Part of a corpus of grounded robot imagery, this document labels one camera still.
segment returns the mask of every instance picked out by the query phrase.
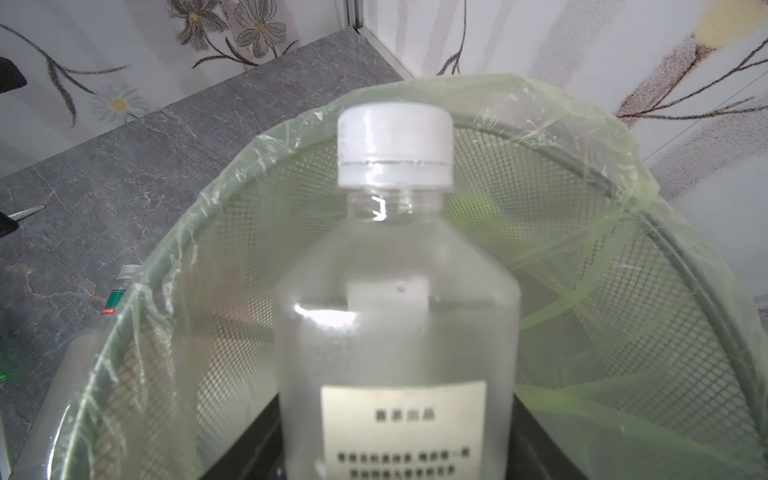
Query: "plastic bag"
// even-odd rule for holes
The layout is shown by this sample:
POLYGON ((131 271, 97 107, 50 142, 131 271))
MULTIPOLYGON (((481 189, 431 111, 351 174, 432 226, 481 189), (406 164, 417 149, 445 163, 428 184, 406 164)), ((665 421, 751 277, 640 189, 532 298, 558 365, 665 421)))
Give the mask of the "plastic bag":
POLYGON ((162 240, 62 423, 53 478, 198 478, 276 394, 270 291, 345 215, 336 119, 455 121, 444 215, 523 289, 516 393, 591 478, 765 478, 756 307, 612 115, 518 75, 354 91, 256 137, 162 240))

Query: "scissor blade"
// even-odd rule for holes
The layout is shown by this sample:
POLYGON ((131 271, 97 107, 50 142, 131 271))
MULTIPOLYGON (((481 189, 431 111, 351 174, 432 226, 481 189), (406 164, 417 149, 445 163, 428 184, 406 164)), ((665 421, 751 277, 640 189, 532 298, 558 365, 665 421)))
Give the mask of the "scissor blade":
POLYGON ((26 217, 29 217, 30 215, 36 214, 37 212, 39 212, 44 208, 45 208, 45 205, 38 205, 37 207, 28 208, 27 210, 22 210, 15 214, 10 214, 8 215, 8 218, 10 218, 11 220, 19 221, 22 218, 26 218, 26 217))

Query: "floral wallpaper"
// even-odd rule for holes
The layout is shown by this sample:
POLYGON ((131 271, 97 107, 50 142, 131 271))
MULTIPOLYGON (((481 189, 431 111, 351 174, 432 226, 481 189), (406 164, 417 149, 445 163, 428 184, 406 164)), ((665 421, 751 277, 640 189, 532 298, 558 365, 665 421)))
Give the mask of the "floral wallpaper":
POLYGON ((0 177, 343 26, 345 0, 0 3, 0 177))
POLYGON ((414 75, 515 71, 614 112, 768 331, 768 0, 366 0, 414 75))

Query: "small bottle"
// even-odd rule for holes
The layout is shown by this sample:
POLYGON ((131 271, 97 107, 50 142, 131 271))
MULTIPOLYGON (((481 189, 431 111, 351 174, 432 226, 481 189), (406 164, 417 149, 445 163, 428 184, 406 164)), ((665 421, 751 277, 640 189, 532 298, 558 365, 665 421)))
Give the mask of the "small bottle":
POLYGON ((501 480, 520 288, 440 216, 452 119, 360 105, 338 142, 346 219, 273 298, 288 478, 501 480))
MULTIPOLYGON (((123 265, 115 281, 107 306, 101 315, 114 315, 114 308, 120 302, 125 290, 131 285, 131 279, 139 265, 123 265)), ((97 318, 91 325, 81 330, 69 343, 67 352, 58 367, 48 394, 45 396, 35 422, 29 431, 27 440, 14 467, 14 478, 43 478, 50 470, 53 448, 61 428, 61 420, 67 412, 74 393, 88 379, 88 374, 96 362, 96 355, 104 345, 104 338, 114 322, 109 317, 97 318)))
POLYGON ((107 304, 101 311, 101 315, 114 315, 114 309, 117 308, 118 303, 123 298, 125 290, 133 283, 134 273, 139 270, 141 265, 123 265, 120 268, 118 277, 112 282, 112 291, 107 299, 107 304))

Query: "white label sticker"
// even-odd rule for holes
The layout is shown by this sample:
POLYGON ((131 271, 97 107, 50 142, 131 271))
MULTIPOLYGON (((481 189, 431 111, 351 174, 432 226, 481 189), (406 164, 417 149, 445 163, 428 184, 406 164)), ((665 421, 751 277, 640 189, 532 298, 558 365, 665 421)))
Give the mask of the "white label sticker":
POLYGON ((480 478, 483 381, 379 389, 324 386, 329 480, 480 478))

